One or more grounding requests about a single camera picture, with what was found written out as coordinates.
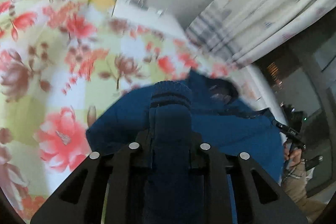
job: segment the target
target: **curtain fold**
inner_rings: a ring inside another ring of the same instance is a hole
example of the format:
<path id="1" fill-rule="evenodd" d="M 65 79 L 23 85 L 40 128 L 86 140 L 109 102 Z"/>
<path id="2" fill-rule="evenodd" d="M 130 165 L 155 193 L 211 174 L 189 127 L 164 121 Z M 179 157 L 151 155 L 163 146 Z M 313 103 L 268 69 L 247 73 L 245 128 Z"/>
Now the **curtain fold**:
<path id="1" fill-rule="evenodd" d="M 336 0 L 214 0 L 187 28 L 197 45 L 248 65 L 301 32 Z"/>

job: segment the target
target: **bedspread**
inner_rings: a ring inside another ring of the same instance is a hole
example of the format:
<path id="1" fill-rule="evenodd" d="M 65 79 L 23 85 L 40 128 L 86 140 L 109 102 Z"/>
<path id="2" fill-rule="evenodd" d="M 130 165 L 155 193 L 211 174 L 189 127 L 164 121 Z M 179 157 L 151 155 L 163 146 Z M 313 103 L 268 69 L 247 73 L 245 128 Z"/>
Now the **bedspread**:
<path id="1" fill-rule="evenodd" d="M 29 222 L 90 153 L 91 117 L 190 68 L 249 95 L 235 68 L 88 0 L 0 0 L 0 186 L 19 215 Z"/>

